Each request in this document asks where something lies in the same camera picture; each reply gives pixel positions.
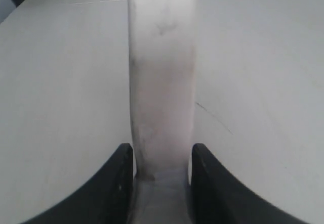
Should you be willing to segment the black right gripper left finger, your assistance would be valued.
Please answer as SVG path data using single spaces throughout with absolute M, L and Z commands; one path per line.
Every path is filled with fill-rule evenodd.
M 133 149 L 123 143 L 84 185 L 27 223 L 127 223 L 132 190 Z

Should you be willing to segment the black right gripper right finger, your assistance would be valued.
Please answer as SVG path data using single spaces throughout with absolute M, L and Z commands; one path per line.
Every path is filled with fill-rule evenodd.
M 196 223 L 302 223 L 242 184 L 204 144 L 193 145 L 191 160 Z

